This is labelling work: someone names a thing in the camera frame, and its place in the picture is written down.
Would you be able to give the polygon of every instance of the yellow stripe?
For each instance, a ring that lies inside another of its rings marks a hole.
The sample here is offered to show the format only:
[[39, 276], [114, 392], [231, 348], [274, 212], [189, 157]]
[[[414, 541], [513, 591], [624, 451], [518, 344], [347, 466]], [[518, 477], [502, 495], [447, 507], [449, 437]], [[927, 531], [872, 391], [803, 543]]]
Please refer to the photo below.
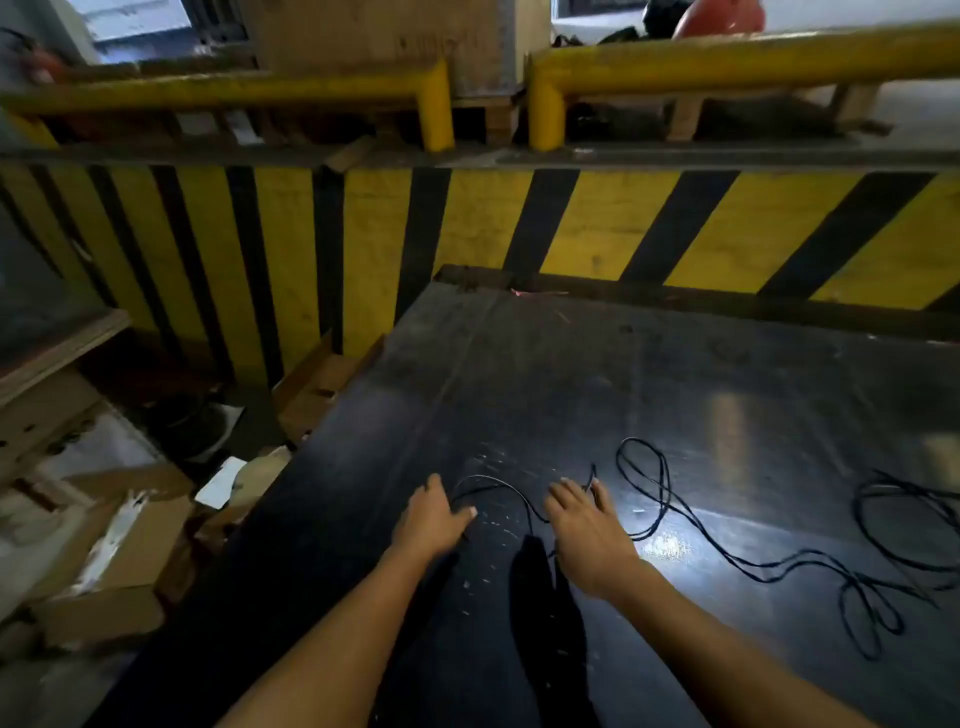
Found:
[[130, 314], [133, 327], [156, 332], [147, 300], [86, 170], [76, 164], [51, 164], [50, 175], [114, 298]]
[[958, 281], [960, 176], [940, 175], [813, 298], [918, 310]]
[[102, 303], [27, 165], [3, 164], [0, 174], [37, 241], [60, 268], [70, 292], [86, 303]]
[[[146, 166], [115, 166], [110, 167], [109, 172], [167, 311], [171, 328], [185, 342], [201, 344], [199, 349], [205, 348], [204, 325], [150, 169]], [[184, 349], [189, 357], [198, 348], [184, 346]], [[207, 361], [199, 357], [194, 363], [207, 365]]]
[[617, 280], [679, 172], [581, 172], [542, 273]]
[[394, 327], [410, 169], [355, 169], [344, 198], [344, 354]]
[[282, 167], [253, 174], [283, 371], [291, 372], [320, 342], [313, 175]]
[[446, 263], [502, 268], [533, 176], [533, 172], [454, 170], [433, 272]]
[[756, 293], [860, 177], [830, 172], [742, 173], [666, 285]]
[[267, 369], [227, 174], [223, 167], [182, 166], [177, 177], [233, 371], [241, 382], [265, 384]]

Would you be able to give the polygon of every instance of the hand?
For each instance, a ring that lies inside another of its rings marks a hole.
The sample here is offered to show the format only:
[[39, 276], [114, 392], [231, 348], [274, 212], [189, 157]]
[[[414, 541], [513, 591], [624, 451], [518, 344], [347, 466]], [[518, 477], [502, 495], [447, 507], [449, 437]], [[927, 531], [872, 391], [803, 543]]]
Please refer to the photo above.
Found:
[[625, 572], [640, 558], [616, 517], [610, 491], [596, 478], [591, 486], [593, 497], [562, 478], [550, 486], [545, 507], [564, 574], [587, 594], [610, 601]]
[[410, 496], [394, 528], [393, 548], [427, 564], [456, 546], [476, 515], [473, 506], [451, 513], [444, 484], [433, 473]]

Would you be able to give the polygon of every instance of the wooden crate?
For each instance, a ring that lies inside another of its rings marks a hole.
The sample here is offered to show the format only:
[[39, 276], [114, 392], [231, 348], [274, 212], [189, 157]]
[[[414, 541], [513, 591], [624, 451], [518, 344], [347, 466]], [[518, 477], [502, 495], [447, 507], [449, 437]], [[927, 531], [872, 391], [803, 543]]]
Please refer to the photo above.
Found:
[[550, 45], [550, 0], [243, 0], [243, 11], [263, 68], [445, 56], [458, 96], [513, 93], [526, 55]]

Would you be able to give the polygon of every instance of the black stripe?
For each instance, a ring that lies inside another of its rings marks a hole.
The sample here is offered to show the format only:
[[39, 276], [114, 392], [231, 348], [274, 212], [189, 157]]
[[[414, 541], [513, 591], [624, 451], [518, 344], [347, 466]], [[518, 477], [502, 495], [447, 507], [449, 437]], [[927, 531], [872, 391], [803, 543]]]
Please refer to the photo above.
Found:
[[433, 260], [444, 223], [450, 170], [417, 167], [410, 180], [410, 205], [403, 233], [400, 281], [396, 288], [394, 323], [407, 312], [433, 278]]
[[204, 324], [206, 343], [210, 347], [214, 366], [217, 373], [226, 381], [234, 379], [233, 363], [224, 340], [223, 330], [220, 328], [220, 319], [217, 318], [217, 308], [210, 295], [210, 284], [206, 280], [204, 262], [197, 250], [197, 238], [190, 225], [190, 215], [186, 211], [186, 202], [183, 200], [183, 190], [180, 189], [180, 180], [177, 179], [177, 170], [169, 164], [151, 165], [150, 171], [156, 181], [156, 189], [160, 193], [163, 209], [167, 213], [167, 222], [170, 232], [174, 235], [174, 242], [180, 252], [180, 262], [183, 271], [190, 282], [193, 300], [197, 304], [197, 312]]
[[510, 249], [503, 261], [503, 270], [518, 276], [533, 276], [540, 272], [578, 177], [580, 170], [577, 169], [538, 169], [534, 172], [520, 219], [516, 221]]
[[40, 241], [36, 239], [34, 231], [31, 230], [26, 218], [21, 214], [20, 208], [16, 206], [16, 203], [13, 201], [13, 196], [10, 194], [10, 190], [7, 189], [3, 180], [0, 180], [0, 203], [3, 203], [3, 206], [7, 209], [7, 214], [10, 215], [10, 219], [23, 239], [33, 246], [36, 254], [43, 258], [43, 262], [49, 265], [54, 273], [63, 278], [63, 273], [60, 272], [57, 263], [55, 263], [54, 259], [47, 253], [47, 249], [40, 245]]
[[180, 339], [177, 338], [174, 328], [170, 325], [167, 309], [163, 307], [163, 300], [156, 291], [154, 277], [150, 275], [150, 267], [144, 260], [143, 252], [136, 242], [136, 235], [133, 234], [133, 228], [130, 227], [127, 213], [123, 209], [123, 203], [120, 202], [120, 195], [117, 194], [116, 185], [113, 184], [113, 178], [102, 164], [91, 164], [86, 168], [86, 173], [90, 176], [94, 189], [97, 190], [100, 204], [104, 206], [104, 212], [113, 228], [113, 234], [116, 235], [117, 243], [120, 244], [120, 249], [127, 257], [131, 270], [133, 270], [133, 277], [143, 292], [143, 299], [147, 302], [147, 307], [150, 308], [150, 315], [153, 317], [156, 330], [160, 334], [163, 348], [178, 362], [186, 364], [186, 356], [183, 353], [183, 347], [180, 345]]
[[260, 332], [260, 348], [267, 368], [267, 383], [273, 387], [283, 379], [283, 356], [280, 353], [280, 335], [276, 330], [274, 296], [270, 290], [270, 271], [267, 251], [263, 247], [260, 228], [260, 206], [256, 199], [256, 181], [252, 167], [228, 167], [227, 182], [233, 200], [240, 252], [247, 270], [247, 285], [253, 301], [253, 315]]
[[90, 278], [94, 290], [106, 305], [111, 308], [119, 308], [117, 300], [113, 297], [113, 292], [104, 280], [100, 268], [94, 262], [93, 255], [90, 254], [90, 249], [87, 248], [84, 237], [80, 234], [77, 223], [74, 222], [73, 215], [67, 209], [66, 203], [60, 195], [60, 190], [54, 184], [53, 177], [50, 176], [50, 170], [42, 164], [31, 164], [30, 173], [34, 176], [36, 183], [43, 192], [43, 196], [47, 199], [47, 205], [50, 206], [60, 229], [66, 236], [67, 245], [80, 261], [80, 265], [86, 271], [87, 277]]
[[757, 293], [808, 299], [933, 179], [926, 172], [872, 172]]
[[947, 293], [926, 307], [927, 311], [942, 313], [960, 313], [960, 283], [949, 289]]
[[313, 173], [313, 226], [317, 249], [320, 334], [344, 352], [344, 176], [329, 167]]
[[663, 285], [739, 174], [733, 170], [683, 172], [620, 280]]

